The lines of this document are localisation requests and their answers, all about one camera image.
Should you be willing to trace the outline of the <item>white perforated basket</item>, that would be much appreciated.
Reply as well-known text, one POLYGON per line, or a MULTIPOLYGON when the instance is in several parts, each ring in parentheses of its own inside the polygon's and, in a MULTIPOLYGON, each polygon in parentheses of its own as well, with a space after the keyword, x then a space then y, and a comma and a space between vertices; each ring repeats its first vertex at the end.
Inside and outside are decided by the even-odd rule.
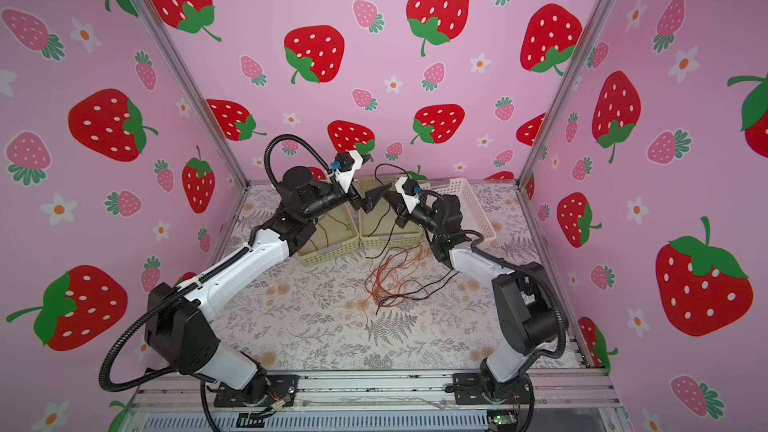
POLYGON ((459 199, 463 229, 480 232, 487 242, 496 239, 497 233, 481 203, 465 178, 430 181, 428 188, 441 195, 455 195, 459 199))

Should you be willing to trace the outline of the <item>green basket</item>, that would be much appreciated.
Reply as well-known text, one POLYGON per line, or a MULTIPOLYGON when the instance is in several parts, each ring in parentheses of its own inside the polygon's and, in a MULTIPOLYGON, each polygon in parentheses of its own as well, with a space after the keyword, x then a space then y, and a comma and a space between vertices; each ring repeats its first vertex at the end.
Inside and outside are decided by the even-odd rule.
POLYGON ((320 216, 316 231, 297 252, 299 263, 311 269, 359 249, 359 232, 348 205, 320 216))
POLYGON ((361 247, 370 257, 390 247, 411 248, 421 242, 422 229, 413 223, 396 225, 395 210, 384 198, 372 212, 360 209, 357 214, 361 247))

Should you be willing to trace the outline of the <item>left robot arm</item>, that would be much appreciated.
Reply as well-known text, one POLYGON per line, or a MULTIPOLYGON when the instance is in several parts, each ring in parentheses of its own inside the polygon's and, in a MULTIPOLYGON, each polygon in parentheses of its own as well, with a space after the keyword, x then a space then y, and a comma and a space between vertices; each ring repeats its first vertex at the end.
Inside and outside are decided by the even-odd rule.
POLYGON ((210 323, 242 289, 270 268, 300 251, 316 231, 319 218, 345 204, 369 212, 389 190, 381 185, 361 195, 353 186, 355 172, 335 170, 326 181, 305 166, 287 170, 273 184, 280 196, 274 213, 253 228, 241 248, 200 275, 175 287, 165 283, 149 295, 147 311, 131 324, 107 353, 98 374, 106 392, 121 392, 177 372, 203 383, 219 382, 245 404, 258 404, 269 394, 262 365, 222 342, 210 323), (167 367, 116 383, 112 367, 128 340, 139 330, 167 367))

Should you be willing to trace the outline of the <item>middle green basket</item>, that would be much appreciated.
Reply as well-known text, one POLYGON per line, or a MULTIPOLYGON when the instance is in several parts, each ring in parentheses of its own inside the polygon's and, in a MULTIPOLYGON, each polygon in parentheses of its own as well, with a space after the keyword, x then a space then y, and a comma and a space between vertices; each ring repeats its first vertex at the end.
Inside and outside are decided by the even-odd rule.
POLYGON ((361 247, 370 257, 390 247, 411 248, 421 242, 422 229, 413 223, 396 225, 395 210, 384 198, 372 212, 360 209, 357 214, 361 247))

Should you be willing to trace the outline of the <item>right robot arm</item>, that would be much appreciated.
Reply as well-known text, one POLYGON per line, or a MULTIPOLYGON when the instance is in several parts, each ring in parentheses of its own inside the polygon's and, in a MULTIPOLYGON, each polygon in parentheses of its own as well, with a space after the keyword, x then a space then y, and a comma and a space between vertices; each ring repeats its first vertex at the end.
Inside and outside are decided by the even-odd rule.
POLYGON ((384 199, 397 224, 414 223, 427 233, 439 263, 491 287, 504 341, 479 368, 478 388, 490 402, 512 396, 538 359, 564 355, 569 322, 541 264, 516 265, 483 250, 485 236, 462 227, 455 195, 415 187, 411 192, 388 191, 384 199))

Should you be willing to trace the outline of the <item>left green basket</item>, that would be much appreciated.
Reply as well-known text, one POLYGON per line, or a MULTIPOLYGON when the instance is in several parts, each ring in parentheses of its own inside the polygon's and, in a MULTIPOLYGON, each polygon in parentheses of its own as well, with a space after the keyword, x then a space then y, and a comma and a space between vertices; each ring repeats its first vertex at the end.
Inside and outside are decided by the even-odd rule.
POLYGON ((348 205, 320 216, 316 231, 297 252, 299 263, 311 269, 359 249, 359 232, 348 205))

